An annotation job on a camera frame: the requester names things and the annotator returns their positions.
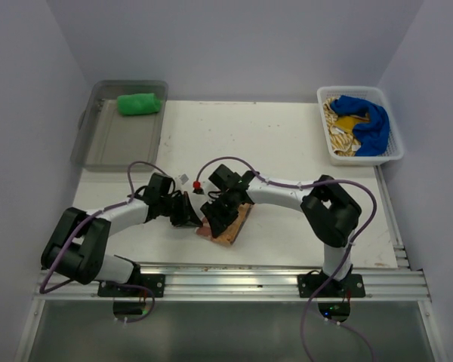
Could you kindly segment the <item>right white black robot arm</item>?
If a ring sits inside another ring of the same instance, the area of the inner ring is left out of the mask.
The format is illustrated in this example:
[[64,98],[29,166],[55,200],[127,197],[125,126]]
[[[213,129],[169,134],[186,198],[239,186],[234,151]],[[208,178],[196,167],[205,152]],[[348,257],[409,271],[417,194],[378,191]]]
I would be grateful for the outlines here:
[[301,212],[324,244],[322,289],[330,296],[347,289],[347,275],[353,264],[346,252],[362,209],[332,177],[323,175],[308,186],[269,179],[251,170],[239,175],[222,164],[208,180],[220,192],[216,199],[201,206],[213,237],[221,236],[237,220],[244,204],[267,204]]

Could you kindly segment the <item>green microfiber towel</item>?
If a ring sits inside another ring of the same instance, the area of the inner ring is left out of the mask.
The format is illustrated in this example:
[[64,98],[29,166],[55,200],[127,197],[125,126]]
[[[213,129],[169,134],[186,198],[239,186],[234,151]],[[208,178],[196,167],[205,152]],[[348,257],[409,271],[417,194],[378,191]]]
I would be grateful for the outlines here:
[[123,116],[150,115],[158,113],[162,107],[162,101],[154,93],[121,95],[116,102]]

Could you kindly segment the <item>printed patterned towel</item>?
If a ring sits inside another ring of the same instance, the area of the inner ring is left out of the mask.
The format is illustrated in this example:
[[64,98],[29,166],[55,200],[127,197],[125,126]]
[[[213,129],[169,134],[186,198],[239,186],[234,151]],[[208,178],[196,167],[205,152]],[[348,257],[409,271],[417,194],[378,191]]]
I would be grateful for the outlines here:
[[205,240],[209,240],[213,243],[219,244],[224,247],[231,247],[240,231],[242,230],[243,225],[245,224],[253,206],[251,204],[243,204],[239,207],[239,215],[236,220],[227,227],[227,229],[217,238],[214,238],[211,233],[211,227],[209,222],[205,217],[202,218],[202,226],[196,229],[196,235]]

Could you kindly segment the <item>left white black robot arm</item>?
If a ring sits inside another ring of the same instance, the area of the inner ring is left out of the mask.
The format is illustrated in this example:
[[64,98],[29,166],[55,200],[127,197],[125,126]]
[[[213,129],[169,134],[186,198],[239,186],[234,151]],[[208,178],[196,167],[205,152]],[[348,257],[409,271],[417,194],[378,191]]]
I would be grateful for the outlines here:
[[137,263],[106,254],[109,237],[132,226],[159,216],[169,219],[173,227],[202,226],[186,192],[174,189],[174,179],[154,173],[149,183],[131,192],[125,201],[97,210],[66,209],[56,225],[42,256],[48,270],[41,292],[56,272],[71,281],[113,282],[125,296],[140,291],[142,278]]

